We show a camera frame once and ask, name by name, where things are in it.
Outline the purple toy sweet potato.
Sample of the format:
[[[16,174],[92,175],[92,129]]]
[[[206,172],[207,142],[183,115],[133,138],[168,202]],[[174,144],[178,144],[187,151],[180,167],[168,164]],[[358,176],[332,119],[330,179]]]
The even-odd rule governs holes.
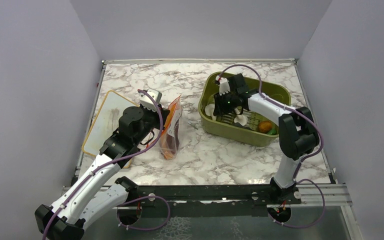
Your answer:
[[[176,152],[179,144],[179,137],[176,133],[169,134],[166,132],[161,136],[160,147],[162,150]]]

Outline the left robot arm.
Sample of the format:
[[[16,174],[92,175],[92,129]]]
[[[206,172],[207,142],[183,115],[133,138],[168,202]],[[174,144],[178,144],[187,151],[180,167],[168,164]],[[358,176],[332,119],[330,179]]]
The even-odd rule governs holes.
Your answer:
[[[40,205],[34,215],[44,240],[80,240],[100,217],[118,205],[132,205],[142,198],[138,185],[123,176],[106,191],[102,186],[131,158],[142,153],[138,146],[154,129],[162,130],[170,110],[130,106],[119,127],[104,142],[93,163],[78,181],[50,206]]]

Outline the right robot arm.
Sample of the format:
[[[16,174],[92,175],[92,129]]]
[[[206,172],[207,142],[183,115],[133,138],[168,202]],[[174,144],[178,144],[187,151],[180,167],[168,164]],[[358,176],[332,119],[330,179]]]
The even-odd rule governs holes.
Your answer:
[[[269,199],[280,204],[295,191],[296,177],[303,160],[320,143],[318,131],[307,107],[293,108],[250,89],[242,74],[216,77],[218,92],[214,94],[213,115],[233,113],[237,108],[257,113],[277,125],[279,146],[283,153],[280,165],[270,180]]]

